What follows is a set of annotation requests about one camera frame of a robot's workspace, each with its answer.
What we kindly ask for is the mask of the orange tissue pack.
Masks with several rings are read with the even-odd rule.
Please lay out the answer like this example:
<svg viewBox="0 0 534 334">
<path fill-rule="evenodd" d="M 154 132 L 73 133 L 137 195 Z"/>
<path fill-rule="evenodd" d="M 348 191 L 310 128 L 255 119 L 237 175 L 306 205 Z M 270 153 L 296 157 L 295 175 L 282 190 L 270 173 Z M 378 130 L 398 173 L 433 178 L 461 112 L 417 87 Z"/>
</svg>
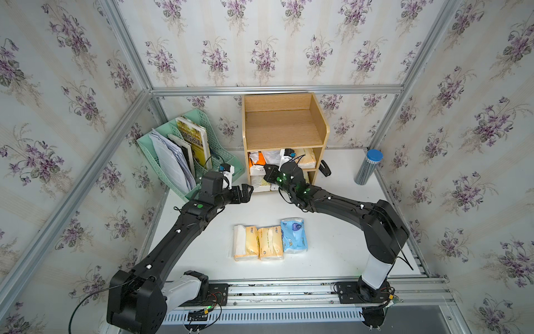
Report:
<svg viewBox="0 0 534 334">
<path fill-rule="evenodd" d="M 249 168 L 255 166 L 265 166 L 266 160 L 261 151 L 248 153 L 248 165 Z"/>
</svg>

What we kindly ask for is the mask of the yellow tissue pack with tissue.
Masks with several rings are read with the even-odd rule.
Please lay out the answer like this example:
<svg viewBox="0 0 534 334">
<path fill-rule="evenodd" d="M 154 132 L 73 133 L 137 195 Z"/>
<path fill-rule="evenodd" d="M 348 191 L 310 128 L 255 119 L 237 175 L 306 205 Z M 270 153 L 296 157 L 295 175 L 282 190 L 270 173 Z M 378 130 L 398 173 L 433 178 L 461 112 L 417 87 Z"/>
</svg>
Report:
<svg viewBox="0 0 534 334">
<path fill-rule="evenodd" d="M 256 226 L 235 225 L 232 254 L 237 262 L 259 259 L 259 239 Z"/>
</svg>

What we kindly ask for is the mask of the blue tissue pack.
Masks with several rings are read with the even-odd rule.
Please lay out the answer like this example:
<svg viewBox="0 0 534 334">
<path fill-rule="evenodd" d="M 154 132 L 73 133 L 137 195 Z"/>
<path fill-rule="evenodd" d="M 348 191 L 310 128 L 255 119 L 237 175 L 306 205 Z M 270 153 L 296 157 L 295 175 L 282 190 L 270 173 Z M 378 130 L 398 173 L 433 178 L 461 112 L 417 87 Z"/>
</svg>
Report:
<svg viewBox="0 0 534 334">
<path fill-rule="evenodd" d="M 299 254 L 308 250 L 305 221 L 303 218 L 284 218 L 280 221 L 282 246 L 287 254 Z"/>
</svg>

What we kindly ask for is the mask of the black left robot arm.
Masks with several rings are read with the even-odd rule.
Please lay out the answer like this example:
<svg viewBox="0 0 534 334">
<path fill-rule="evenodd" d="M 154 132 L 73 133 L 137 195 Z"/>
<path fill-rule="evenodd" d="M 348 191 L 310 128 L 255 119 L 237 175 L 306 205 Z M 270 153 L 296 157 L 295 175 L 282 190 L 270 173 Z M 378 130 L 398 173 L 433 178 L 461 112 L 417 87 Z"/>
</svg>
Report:
<svg viewBox="0 0 534 334">
<path fill-rule="evenodd" d="M 197 297 L 179 301 L 164 293 L 164 285 L 185 250 L 227 205 L 250 201 L 254 187 L 233 186 L 224 173 L 204 175 L 197 195 L 179 210 L 179 216 L 155 248 L 130 271 L 119 270 L 110 282 L 107 322 L 130 333 L 156 333 L 173 301 L 176 307 Z"/>
</svg>

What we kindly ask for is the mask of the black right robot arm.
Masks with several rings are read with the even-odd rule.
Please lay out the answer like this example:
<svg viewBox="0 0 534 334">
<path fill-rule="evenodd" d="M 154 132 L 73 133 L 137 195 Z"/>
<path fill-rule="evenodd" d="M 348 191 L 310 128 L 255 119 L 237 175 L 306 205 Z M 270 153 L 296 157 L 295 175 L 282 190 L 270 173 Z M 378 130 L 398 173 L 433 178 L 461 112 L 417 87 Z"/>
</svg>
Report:
<svg viewBox="0 0 534 334">
<path fill-rule="evenodd" d="M 288 161 L 281 167 L 267 164 L 264 180 L 289 195 L 289 203 L 305 212 L 326 214 L 354 225 L 364 233 L 370 256 L 359 278 L 361 293 L 375 293 L 385 283 L 397 257 L 409 239 L 409 228 L 392 205 L 379 200 L 366 203 L 335 195 L 305 181 L 297 163 Z"/>
</svg>

